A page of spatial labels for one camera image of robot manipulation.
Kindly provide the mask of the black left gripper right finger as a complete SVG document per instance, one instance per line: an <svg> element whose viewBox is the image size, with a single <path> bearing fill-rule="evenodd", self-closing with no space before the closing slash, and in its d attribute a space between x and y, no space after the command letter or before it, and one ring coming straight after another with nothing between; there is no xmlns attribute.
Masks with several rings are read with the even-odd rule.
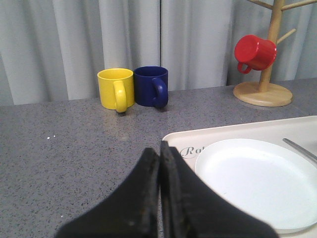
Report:
<svg viewBox="0 0 317 238"><path fill-rule="evenodd" d="M277 233L231 205L192 171L176 148L160 145L160 188L166 238L275 238Z"/></svg>

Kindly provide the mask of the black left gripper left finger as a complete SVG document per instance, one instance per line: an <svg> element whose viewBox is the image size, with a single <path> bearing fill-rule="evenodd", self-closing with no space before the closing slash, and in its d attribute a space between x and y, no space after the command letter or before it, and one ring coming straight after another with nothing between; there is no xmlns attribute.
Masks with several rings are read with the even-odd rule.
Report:
<svg viewBox="0 0 317 238"><path fill-rule="evenodd" d="M65 224L57 238L156 238L159 156L146 148L123 183L99 205Z"/></svg>

